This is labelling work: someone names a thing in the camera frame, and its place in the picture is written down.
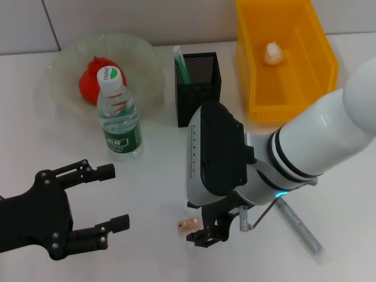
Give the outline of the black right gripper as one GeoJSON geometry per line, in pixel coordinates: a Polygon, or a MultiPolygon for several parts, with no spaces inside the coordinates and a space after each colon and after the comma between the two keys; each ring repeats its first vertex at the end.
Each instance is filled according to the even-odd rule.
{"type": "Polygon", "coordinates": [[[230,211],[245,206],[246,201],[237,192],[232,192],[224,199],[202,207],[204,229],[192,232],[186,240],[193,242],[197,247],[209,247],[210,241],[227,241],[233,219],[239,211],[231,214],[230,211]]]}

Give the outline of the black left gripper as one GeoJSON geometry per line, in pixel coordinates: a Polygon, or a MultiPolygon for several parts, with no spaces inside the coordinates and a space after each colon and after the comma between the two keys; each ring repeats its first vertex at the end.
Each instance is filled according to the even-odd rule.
{"type": "Polygon", "coordinates": [[[129,215],[115,217],[94,227],[73,230],[73,220],[64,188],[115,178],[113,164],[92,168],[87,159],[38,172],[32,187],[23,194],[1,200],[1,252],[37,245],[53,260],[69,254],[108,248],[108,234],[130,228],[129,215]]]}

